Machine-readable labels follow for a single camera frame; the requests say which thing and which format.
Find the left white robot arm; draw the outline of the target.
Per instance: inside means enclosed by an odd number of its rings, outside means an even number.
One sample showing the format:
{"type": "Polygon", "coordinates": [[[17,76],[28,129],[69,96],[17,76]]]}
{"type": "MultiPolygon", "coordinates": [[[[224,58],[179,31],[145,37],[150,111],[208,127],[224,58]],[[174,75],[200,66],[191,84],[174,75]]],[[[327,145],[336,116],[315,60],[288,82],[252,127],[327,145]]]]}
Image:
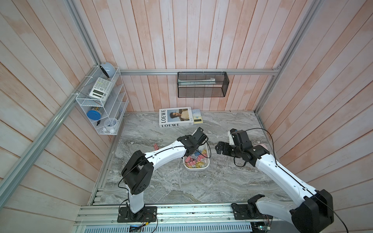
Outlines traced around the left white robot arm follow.
{"type": "Polygon", "coordinates": [[[149,186],[155,170],[175,159],[194,154],[207,141],[208,136],[199,127],[192,135],[181,136],[159,150],[147,153],[135,151],[121,172],[128,191],[130,211],[136,214],[145,207],[143,192],[149,186]]]}

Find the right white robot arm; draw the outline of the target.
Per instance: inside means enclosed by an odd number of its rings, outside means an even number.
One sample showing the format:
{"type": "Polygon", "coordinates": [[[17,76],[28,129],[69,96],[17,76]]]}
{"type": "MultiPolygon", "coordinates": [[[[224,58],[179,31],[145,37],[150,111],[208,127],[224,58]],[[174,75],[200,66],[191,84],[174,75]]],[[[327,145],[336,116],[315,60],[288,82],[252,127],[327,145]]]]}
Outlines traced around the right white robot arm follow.
{"type": "Polygon", "coordinates": [[[318,191],[299,179],[278,162],[274,155],[261,145],[253,145],[247,132],[232,129],[229,142],[215,146],[217,154],[242,159],[245,163],[269,176],[291,198],[291,202],[272,200],[258,194],[250,198],[245,208],[251,218],[272,216],[294,225],[300,233],[320,233],[334,222],[332,195],[326,190],[318,191]]]}

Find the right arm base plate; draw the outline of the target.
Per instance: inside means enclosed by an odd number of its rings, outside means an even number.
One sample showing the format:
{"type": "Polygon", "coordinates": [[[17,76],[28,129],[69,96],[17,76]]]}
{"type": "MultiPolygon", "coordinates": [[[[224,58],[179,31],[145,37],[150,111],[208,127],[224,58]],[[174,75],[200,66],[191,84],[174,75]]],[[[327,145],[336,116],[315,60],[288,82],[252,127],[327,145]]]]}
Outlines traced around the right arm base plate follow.
{"type": "Polygon", "coordinates": [[[272,220],[273,219],[272,216],[259,213],[258,209],[253,204],[232,203],[231,208],[233,210],[235,220],[248,220],[248,219],[272,220]]]}

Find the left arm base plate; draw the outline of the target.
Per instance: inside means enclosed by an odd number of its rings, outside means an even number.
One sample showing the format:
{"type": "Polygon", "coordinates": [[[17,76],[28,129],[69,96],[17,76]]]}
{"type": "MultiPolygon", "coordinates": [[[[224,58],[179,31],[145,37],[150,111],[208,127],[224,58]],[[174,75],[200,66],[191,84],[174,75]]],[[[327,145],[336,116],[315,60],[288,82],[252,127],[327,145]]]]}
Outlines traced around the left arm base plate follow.
{"type": "Polygon", "coordinates": [[[117,218],[118,223],[156,222],[157,207],[145,206],[139,212],[133,213],[130,207],[121,207],[117,218]]]}

